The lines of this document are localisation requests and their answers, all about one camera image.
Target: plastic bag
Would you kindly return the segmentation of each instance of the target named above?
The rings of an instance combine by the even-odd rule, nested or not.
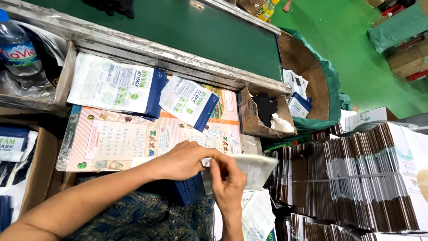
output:
[[[28,76],[15,76],[9,71],[0,72],[1,94],[10,96],[19,96],[25,98],[39,99],[44,101],[52,101],[55,97],[55,87],[44,78],[44,80],[33,81]]]

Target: patterned clothing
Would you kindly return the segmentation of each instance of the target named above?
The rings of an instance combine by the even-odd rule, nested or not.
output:
[[[79,178],[79,182],[94,178]],[[167,198],[133,191],[64,240],[90,241],[208,241],[213,226],[214,196],[188,208]]]

